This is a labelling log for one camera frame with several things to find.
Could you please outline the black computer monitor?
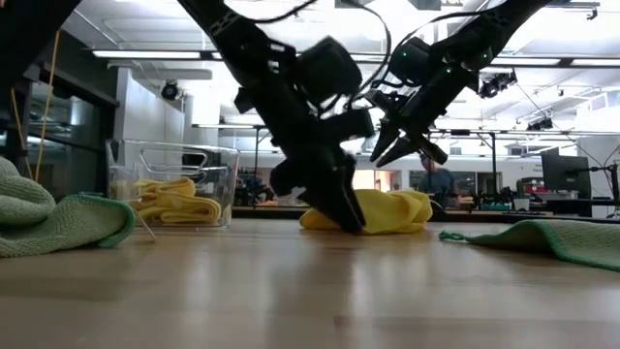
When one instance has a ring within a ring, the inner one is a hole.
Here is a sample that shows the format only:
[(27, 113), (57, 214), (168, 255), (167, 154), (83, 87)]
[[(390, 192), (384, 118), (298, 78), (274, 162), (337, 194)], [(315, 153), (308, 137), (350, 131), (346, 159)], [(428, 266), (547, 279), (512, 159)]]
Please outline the black computer monitor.
[(552, 191), (576, 191), (579, 199), (591, 198), (589, 162), (586, 157), (543, 155), (545, 188)]

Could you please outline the black background gantry frame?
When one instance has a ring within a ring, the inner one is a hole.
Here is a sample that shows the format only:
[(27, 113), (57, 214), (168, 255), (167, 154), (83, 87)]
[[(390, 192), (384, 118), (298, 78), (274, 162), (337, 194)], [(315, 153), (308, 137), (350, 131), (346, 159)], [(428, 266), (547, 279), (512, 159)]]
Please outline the black background gantry frame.
[[(437, 144), (449, 155), (446, 166), (452, 172), (476, 173), (473, 176), (473, 189), (465, 193), (495, 195), (502, 188), (499, 170), (499, 131), (439, 129), (432, 130), (427, 138)], [(241, 151), (241, 166), (248, 168), (275, 168), (284, 160), (280, 149), (262, 149), (261, 145), (270, 140), (268, 134), (256, 130), (252, 139), (253, 148)]]

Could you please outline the black ceiling spotlight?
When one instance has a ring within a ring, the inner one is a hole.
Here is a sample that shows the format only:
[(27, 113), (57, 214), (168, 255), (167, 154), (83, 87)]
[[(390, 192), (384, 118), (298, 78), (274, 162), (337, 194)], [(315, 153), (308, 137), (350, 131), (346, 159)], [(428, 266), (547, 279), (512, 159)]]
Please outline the black ceiling spotlight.
[(182, 91), (177, 80), (167, 80), (161, 89), (161, 97), (167, 101), (177, 101), (182, 96)]

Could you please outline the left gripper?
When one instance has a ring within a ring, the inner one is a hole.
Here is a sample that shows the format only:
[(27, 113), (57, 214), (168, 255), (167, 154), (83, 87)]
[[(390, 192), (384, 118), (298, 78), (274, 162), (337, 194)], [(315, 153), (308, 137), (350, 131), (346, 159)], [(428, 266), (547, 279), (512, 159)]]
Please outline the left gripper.
[(272, 143), (285, 155), (270, 184), (279, 196), (305, 189), (298, 196), (309, 205), (299, 218), (302, 228), (359, 234), (365, 219), (353, 189), (357, 161), (341, 143), (319, 139), (320, 120), (300, 104), (263, 106), (263, 121)]

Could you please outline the long ceiling light strip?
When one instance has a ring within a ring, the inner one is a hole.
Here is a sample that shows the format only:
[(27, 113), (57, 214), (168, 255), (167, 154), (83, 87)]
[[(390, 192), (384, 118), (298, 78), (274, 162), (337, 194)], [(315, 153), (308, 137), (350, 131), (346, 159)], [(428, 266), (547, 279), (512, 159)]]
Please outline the long ceiling light strip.
[[(215, 50), (125, 50), (94, 49), (94, 56), (112, 60), (179, 60), (179, 61), (222, 61)], [(499, 55), (490, 67), (545, 68), (557, 69), (620, 69), (620, 56), (532, 56)]]

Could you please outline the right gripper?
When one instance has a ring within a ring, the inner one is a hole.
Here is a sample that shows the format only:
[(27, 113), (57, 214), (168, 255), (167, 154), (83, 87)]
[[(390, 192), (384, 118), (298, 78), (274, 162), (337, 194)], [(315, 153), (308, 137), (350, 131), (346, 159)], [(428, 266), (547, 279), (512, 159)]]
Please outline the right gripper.
[[(415, 152), (425, 154), (438, 164), (445, 164), (449, 156), (438, 145), (429, 141), (425, 134), (440, 116), (447, 112), (447, 106), (466, 87), (478, 88), (478, 74), (472, 72), (439, 72), (423, 85), (400, 108), (402, 117), (397, 120), (381, 120), (379, 136), (370, 155), (381, 168), (393, 161)], [(399, 137), (400, 130), (405, 137)]]

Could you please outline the clear plastic bin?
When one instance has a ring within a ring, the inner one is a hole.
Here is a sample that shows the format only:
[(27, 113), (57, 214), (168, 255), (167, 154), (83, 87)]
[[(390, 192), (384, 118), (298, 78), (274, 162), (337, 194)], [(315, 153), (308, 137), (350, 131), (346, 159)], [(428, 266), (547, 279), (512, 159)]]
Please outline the clear plastic bin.
[(239, 153), (227, 147), (110, 140), (106, 143), (108, 197), (130, 204), (141, 195), (133, 184), (140, 179), (170, 181), (188, 177), (194, 181), (194, 197), (212, 199), (222, 208), (213, 225), (154, 225), (138, 214), (138, 223), (149, 227), (226, 227), (232, 220)]

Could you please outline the yellow microfiber towel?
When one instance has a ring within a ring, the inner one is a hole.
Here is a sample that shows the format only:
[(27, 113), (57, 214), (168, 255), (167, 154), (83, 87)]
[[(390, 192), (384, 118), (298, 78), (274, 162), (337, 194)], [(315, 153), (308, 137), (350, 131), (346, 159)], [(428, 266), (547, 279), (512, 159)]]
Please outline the yellow microfiber towel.
[(130, 206), (154, 225), (213, 225), (222, 214), (220, 204), (212, 199), (175, 193), (147, 193)]
[(196, 194), (196, 186), (193, 180), (182, 177), (170, 181), (158, 181), (153, 179), (140, 179), (136, 181), (133, 189), (137, 189), (141, 196), (160, 195), (160, 194), (179, 194), (193, 197)]
[(415, 190), (382, 192), (356, 189), (365, 225), (354, 234), (414, 234), (422, 231), (433, 215), (431, 199)]

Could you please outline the green microfiber towel white tag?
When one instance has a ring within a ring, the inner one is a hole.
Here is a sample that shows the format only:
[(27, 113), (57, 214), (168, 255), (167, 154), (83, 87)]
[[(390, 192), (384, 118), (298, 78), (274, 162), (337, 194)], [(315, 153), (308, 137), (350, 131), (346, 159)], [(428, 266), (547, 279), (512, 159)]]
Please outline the green microfiber towel white tag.
[(92, 195), (55, 202), (39, 183), (0, 157), (0, 258), (95, 246), (113, 248), (135, 229), (130, 205)]

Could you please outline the person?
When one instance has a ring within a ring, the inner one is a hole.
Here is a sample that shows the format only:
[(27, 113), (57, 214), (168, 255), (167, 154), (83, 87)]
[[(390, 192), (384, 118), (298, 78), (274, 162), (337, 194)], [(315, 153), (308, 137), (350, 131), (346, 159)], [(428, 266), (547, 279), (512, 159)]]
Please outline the person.
[(434, 201), (442, 207), (456, 207), (458, 196), (452, 173), (437, 165), (425, 154), (421, 154), (419, 158), (425, 169), (425, 174), (418, 184), (419, 192), (432, 194)]

